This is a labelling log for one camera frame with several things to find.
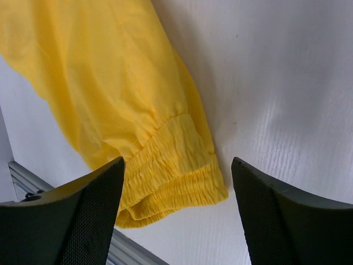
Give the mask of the yellow shorts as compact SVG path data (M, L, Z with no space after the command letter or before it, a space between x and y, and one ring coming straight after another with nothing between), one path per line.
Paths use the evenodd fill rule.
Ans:
M197 86L150 1L2 1L1 55L90 169L123 157L118 227L228 198Z

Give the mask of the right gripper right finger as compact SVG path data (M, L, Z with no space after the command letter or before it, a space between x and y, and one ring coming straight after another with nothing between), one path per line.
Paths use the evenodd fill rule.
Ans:
M231 171L252 264L352 264L352 204L303 191L238 157Z

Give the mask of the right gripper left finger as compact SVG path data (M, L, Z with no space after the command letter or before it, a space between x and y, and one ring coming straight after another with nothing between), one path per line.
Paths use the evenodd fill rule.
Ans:
M106 264L124 172L118 157L60 187L1 203L1 264Z

